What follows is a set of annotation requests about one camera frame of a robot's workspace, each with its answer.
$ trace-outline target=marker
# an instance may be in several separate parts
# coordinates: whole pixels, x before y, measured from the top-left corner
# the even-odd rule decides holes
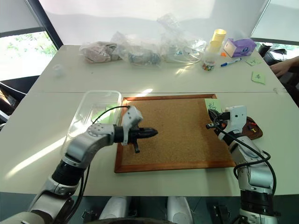
[[[227,65],[232,64],[232,63],[235,63],[235,62],[239,62],[239,61],[241,61],[241,60],[242,60],[241,58],[238,58],[238,59],[235,59],[235,60],[233,60],[233,61],[231,61],[231,62],[225,62],[225,63],[223,63],[223,64],[221,65],[221,67],[227,66]]]

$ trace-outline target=cork board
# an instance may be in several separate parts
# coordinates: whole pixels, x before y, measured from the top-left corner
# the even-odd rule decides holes
[[[140,153],[133,145],[117,147],[116,173],[234,167],[227,145],[213,130],[204,98],[214,94],[163,97],[124,98],[123,105],[133,105],[141,111],[140,127],[153,127],[158,134],[139,139]]]

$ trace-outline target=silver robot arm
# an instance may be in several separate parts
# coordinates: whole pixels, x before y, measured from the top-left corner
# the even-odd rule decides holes
[[[84,171],[95,154],[103,147],[121,142],[134,144],[139,152],[137,139],[157,134],[153,128],[139,128],[141,113],[131,106],[124,114],[121,126],[95,123],[75,137],[55,172],[49,176],[40,193],[36,195],[27,212],[14,215],[1,224],[59,224],[68,221],[75,193]]]
[[[237,167],[236,177],[241,190],[240,224],[277,224],[273,211],[273,195],[276,187],[275,176],[266,162],[247,146],[257,151],[264,158],[267,157],[247,136],[242,135],[246,124],[246,107],[234,106],[226,108],[219,114],[209,110],[213,121],[206,127],[216,128],[214,131],[220,140],[228,145],[236,165],[256,162],[258,164]]]

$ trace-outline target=white wall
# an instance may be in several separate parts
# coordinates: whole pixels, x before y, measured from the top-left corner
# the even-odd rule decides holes
[[[252,37],[299,42],[299,0],[271,0]]]
[[[268,0],[40,0],[64,44],[109,41],[116,31],[159,38],[157,18],[173,13],[209,40],[215,29],[250,36]]]
[[[0,0],[0,33],[40,27],[24,0]]]

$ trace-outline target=tissue box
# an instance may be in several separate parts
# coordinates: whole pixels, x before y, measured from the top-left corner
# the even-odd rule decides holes
[[[230,57],[241,57],[251,55],[256,43],[251,39],[241,39],[234,41],[231,38],[228,38],[228,41],[224,45],[224,50]]]

